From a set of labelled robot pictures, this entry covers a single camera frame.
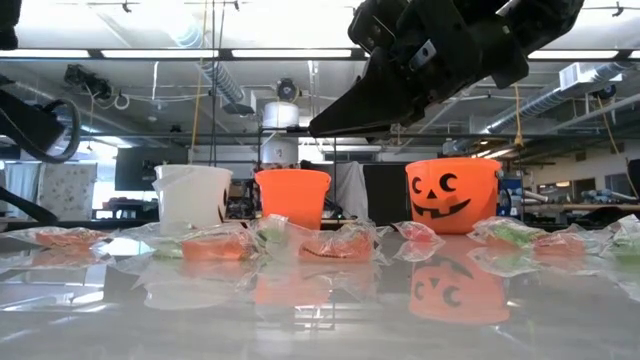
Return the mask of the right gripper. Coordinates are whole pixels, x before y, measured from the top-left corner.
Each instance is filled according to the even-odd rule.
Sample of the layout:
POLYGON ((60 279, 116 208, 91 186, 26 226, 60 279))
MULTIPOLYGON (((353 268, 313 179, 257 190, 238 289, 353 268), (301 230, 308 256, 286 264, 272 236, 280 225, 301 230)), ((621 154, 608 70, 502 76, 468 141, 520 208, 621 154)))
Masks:
POLYGON ((529 72, 504 1, 371 1, 364 75, 308 125, 313 137, 380 132, 489 76, 529 72))

